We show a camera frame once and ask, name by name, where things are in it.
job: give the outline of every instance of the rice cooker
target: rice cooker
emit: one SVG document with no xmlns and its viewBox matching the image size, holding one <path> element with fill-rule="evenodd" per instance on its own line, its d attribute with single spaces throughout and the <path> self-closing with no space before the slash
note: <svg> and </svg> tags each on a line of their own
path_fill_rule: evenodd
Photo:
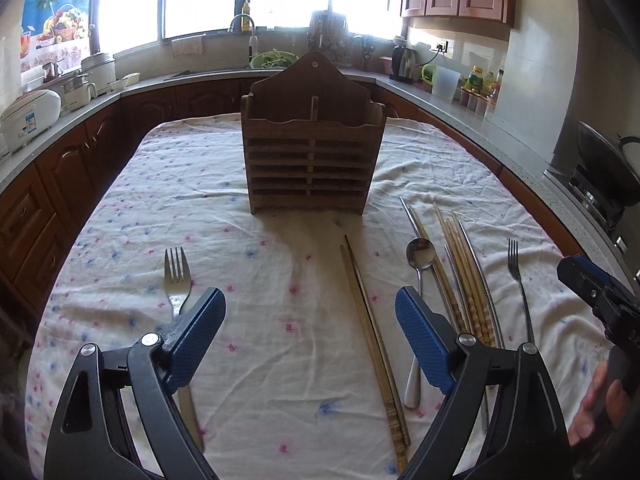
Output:
<svg viewBox="0 0 640 480">
<path fill-rule="evenodd" d="M 116 62 L 111 54 L 98 52 L 82 60 L 82 72 L 88 75 L 89 83 L 95 84 L 98 95 L 106 94 L 110 84 L 116 81 Z"/>
<path fill-rule="evenodd" d="M 17 98 L 0 116 L 0 131 L 13 153 L 58 120 L 60 96 L 35 90 Z"/>
</svg>

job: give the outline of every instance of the white tablecloth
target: white tablecloth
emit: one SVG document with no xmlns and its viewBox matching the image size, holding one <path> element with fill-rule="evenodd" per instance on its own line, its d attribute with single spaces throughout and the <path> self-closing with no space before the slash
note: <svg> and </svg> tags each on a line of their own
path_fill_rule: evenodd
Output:
<svg viewBox="0 0 640 480">
<path fill-rule="evenodd" d="M 252 216 L 233 114 L 153 130 L 79 235 L 30 363 L 25 424 L 34 474 L 42 476 L 51 420 L 80 346 L 130 346 L 171 321 L 163 255 L 182 245 L 193 274 L 189 305 L 208 286 L 226 295 L 226 319 L 191 383 L 205 456 L 220 478 L 397 475 L 339 245 L 348 234 L 403 392 L 412 354 L 393 303 L 416 276 L 405 259 L 414 235 L 399 196 L 414 205 L 447 272 L 431 202 L 458 213 L 509 348 L 525 338 L 520 293 L 506 265 L 508 238 L 520 241 L 536 343 L 569 421 L 607 345 L 588 307 L 558 282 L 558 249 L 487 168 L 430 125 L 388 120 L 363 216 Z M 426 301 L 444 313 L 430 274 Z M 422 381 L 420 408 L 406 410 L 411 452 L 442 400 Z M 130 392 L 125 402 L 142 462 L 159 472 Z M 472 465 L 481 441 L 476 424 L 461 467 Z"/>
</svg>

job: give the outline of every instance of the human hand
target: human hand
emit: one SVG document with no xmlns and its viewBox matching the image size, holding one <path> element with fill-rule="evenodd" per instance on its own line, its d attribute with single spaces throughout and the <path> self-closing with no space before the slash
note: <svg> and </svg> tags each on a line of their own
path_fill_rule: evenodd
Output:
<svg viewBox="0 0 640 480">
<path fill-rule="evenodd" d="M 587 393 L 580 402 L 578 413 L 575 414 L 574 420 L 567 431 L 571 446 L 575 446 L 593 433 L 595 428 L 593 409 L 606 380 L 607 363 L 604 362 L 600 363 L 595 369 Z M 631 399 L 623 390 L 620 380 L 613 381 L 607 391 L 606 407 L 607 415 L 614 428 L 617 428 L 622 423 L 630 404 Z"/>
</svg>

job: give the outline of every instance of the fork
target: fork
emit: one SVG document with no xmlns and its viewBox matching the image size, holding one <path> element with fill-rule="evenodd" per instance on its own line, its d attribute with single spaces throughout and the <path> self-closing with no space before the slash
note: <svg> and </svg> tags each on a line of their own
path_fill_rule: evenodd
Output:
<svg viewBox="0 0 640 480">
<path fill-rule="evenodd" d="M 180 316 L 180 311 L 191 293 L 191 271 L 182 247 L 180 247 L 180 260 L 178 248 L 164 250 L 164 290 L 173 309 L 172 319 L 175 319 Z M 198 419 L 189 385 L 178 388 L 178 406 L 185 427 L 202 453 L 204 442 L 198 430 Z"/>
<path fill-rule="evenodd" d="M 527 341 L 535 344 L 533 337 L 533 325 L 531 324 L 531 314 L 529 313 L 529 305 L 527 304 L 527 296 L 524 293 L 524 287 L 522 286 L 522 277 L 520 276 L 520 267 L 518 266 L 518 242 L 509 238 L 509 252 L 507 257 L 507 266 L 509 268 L 509 274 L 516 280 L 520 286 L 520 293 L 522 294 L 522 308 L 524 310 L 525 323 L 527 325 Z"/>
</svg>

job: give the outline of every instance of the power outlet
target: power outlet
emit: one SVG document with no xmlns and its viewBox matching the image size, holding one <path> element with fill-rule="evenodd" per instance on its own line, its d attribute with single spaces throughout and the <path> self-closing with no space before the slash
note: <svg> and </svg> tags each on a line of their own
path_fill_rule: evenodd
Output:
<svg viewBox="0 0 640 480">
<path fill-rule="evenodd" d="M 449 50 L 449 41 L 447 40 L 441 40 L 438 43 L 436 43 L 436 50 L 438 52 L 441 52 L 443 54 L 447 53 L 447 50 Z"/>
</svg>

